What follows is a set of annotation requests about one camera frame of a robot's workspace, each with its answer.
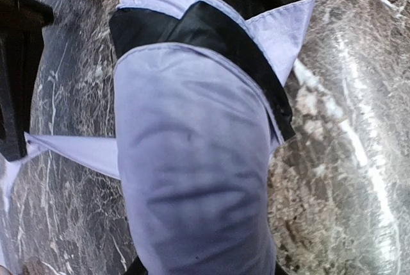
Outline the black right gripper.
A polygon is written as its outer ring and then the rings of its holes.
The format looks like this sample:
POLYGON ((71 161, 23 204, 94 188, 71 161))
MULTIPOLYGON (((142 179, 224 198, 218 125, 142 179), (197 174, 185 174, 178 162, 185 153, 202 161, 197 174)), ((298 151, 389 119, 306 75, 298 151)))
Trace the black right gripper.
POLYGON ((1 0, 1 154, 27 155, 31 100, 44 49, 42 29, 53 10, 37 0, 1 0))

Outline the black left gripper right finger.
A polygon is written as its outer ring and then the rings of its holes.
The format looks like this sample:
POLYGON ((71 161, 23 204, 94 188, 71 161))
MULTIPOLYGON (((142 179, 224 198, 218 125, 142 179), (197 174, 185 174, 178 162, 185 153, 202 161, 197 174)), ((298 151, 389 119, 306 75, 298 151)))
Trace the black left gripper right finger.
POLYGON ((275 263, 275 275, 289 275, 280 265, 278 262, 275 263))

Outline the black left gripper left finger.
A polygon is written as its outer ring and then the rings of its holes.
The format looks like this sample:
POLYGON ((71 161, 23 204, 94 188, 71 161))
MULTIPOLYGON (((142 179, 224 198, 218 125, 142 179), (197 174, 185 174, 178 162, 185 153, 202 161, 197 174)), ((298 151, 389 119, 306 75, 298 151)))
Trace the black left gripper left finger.
POLYGON ((126 275, 147 275, 147 269, 142 264, 139 256, 137 256, 128 267, 126 275))

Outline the lavender folding umbrella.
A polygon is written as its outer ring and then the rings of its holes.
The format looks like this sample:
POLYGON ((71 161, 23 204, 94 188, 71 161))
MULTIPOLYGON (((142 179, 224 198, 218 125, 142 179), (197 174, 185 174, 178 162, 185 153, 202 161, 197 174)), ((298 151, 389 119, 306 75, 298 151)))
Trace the lavender folding umbrella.
POLYGON ((274 274, 268 165, 295 132, 284 85, 315 0, 119 0, 115 138, 24 134, 118 179, 148 274, 274 274))

